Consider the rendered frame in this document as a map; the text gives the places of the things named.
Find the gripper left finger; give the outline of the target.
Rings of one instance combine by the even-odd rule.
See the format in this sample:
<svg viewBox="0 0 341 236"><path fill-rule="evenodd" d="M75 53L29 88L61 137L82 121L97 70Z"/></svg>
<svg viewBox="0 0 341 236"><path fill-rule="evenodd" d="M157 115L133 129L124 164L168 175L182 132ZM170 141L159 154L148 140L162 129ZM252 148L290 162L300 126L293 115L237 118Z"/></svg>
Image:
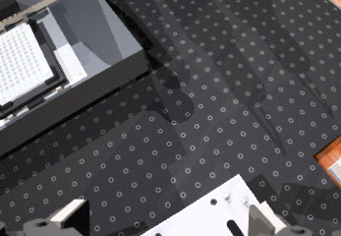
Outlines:
<svg viewBox="0 0 341 236"><path fill-rule="evenodd" d="M28 221L24 231L6 232L5 223L0 221L0 236L89 236L89 230L88 200L73 200L46 219Z"/></svg>

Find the white and grey benchtop instrument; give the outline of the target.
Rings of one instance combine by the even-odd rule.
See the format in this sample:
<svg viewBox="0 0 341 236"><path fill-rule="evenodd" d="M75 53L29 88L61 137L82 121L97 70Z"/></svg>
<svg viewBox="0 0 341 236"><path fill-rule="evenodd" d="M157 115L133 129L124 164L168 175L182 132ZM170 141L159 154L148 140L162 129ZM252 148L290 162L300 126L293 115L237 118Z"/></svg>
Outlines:
<svg viewBox="0 0 341 236"><path fill-rule="evenodd" d="M0 104L0 161L149 75L142 47L105 0L0 0L1 21L0 35L30 26L53 77Z"/></svg>

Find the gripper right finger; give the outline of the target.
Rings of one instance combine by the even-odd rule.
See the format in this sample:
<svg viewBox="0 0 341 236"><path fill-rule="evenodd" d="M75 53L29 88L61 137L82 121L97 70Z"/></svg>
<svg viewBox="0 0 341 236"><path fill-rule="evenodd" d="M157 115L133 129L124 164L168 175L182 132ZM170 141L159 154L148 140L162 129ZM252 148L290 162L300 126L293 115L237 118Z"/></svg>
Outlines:
<svg viewBox="0 0 341 236"><path fill-rule="evenodd" d="M313 233L302 226L292 226L265 205L250 205L248 236L313 236Z"/></svg>

